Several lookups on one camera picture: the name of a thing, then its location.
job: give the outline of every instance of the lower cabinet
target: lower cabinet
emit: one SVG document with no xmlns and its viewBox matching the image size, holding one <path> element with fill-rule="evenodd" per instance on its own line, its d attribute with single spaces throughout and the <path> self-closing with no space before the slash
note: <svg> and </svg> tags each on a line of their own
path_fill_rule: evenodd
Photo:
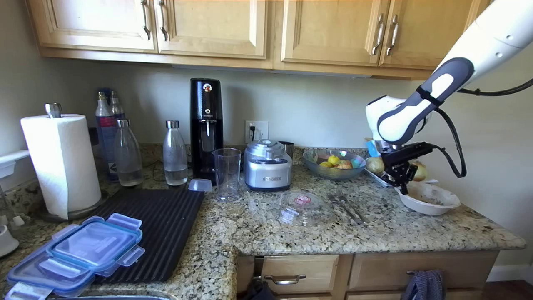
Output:
<svg viewBox="0 0 533 300">
<path fill-rule="evenodd" d="M 448 290 L 447 300 L 475 300 L 482 298 L 482 290 Z M 350 293 L 347 300 L 398 300 L 402 292 L 375 292 L 375 293 Z"/>
<path fill-rule="evenodd" d="M 417 270 L 440 270 L 448 300 L 480 298 L 498 252 L 273 255 L 238 258 L 238 292 L 253 273 L 283 300 L 397 300 Z"/>
</svg>

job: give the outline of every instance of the cable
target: cable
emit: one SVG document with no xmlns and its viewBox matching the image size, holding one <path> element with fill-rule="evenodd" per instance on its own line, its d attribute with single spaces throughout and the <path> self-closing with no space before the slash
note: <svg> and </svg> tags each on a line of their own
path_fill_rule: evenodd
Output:
<svg viewBox="0 0 533 300">
<path fill-rule="evenodd" d="M 460 155 L 462 170 L 457 168 L 455 162 L 452 160 L 452 157 L 448 155 L 445 147 L 438 147 L 438 145 L 433 145 L 433 147 L 438 148 L 447 157 L 447 160 L 457 177 L 467 177 L 467 162 L 465 162 L 460 135 L 457 133 L 457 128 L 455 128 L 452 118 L 442 108 L 435 108 L 435 112 L 438 112 L 445 118 L 447 125 L 450 127 L 457 152 Z"/>
<path fill-rule="evenodd" d="M 458 90 L 458 93 L 468 93 L 468 95 L 477 95 L 477 97 L 503 97 L 503 95 L 513 95 L 513 93 L 523 92 L 523 90 L 530 88 L 532 85 L 533 85 L 533 78 L 530 78 L 528 82 L 517 85 L 513 88 L 507 88 L 507 90 L 483 92 L 480 88 L 477 88 L 477 90 L 462 88 L 462 90 Z"/>
</svg>

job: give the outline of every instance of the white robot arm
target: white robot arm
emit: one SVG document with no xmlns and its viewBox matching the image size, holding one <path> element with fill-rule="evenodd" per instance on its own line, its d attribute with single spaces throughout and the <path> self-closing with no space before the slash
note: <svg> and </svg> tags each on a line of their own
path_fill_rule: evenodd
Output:
<svg viewBox="0 0 533 300">
<path fill-rule="evenodd" d="M 430 153 L 427 143 L 405 145 L 428 113 L 467 82 L 490 72 L 533 40 L 533 0 L 495 0 L 458 38 L 443 62 L 407 100 L 380 97 L 367 105 L 375 140 L 390 145 L 382 153 L 392 183 L 405 185 L 413 168 L 408 160 Z"/>
</svg>

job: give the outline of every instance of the dish drying mat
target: dish drying mat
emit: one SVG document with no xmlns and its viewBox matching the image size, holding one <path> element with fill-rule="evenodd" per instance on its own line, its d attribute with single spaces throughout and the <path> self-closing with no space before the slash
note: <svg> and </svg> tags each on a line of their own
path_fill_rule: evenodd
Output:
<svg viewBox="0 0 533 300">
<path fill-rule="evenodd" d="M 115 212 L 142 220 L 147 252 L 132 267 L 120 267 L 112 277 L 97 277 L 95 283 L 142 283 L 167 282 L 179 265 L 190 230 L 204 200 L 202 192 L 175 190 L 129 190 L 110 197 L 94 215 L 109 217 Z"/>
</svg>

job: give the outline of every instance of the stainless steel appliance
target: stainless steel appliance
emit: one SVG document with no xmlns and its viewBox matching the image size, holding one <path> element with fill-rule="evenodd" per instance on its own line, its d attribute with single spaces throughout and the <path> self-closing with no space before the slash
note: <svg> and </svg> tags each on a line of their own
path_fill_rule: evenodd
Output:
<svg viewBox="0 0 533 300">
<path fill-rule="evenodd" d="M 215 185 L 214 150 L 222 148 L 220 82 L 214 78 L 190 80 L 190 143 L 194 178 L 210 178 Z"/>
<path fill-rule="evenodd" d="M 292 183 L 292 158 L 277 140 L 258 140 L 245 152 L 245 182 L 252 190 L 287 190 Z"/>
</svg>

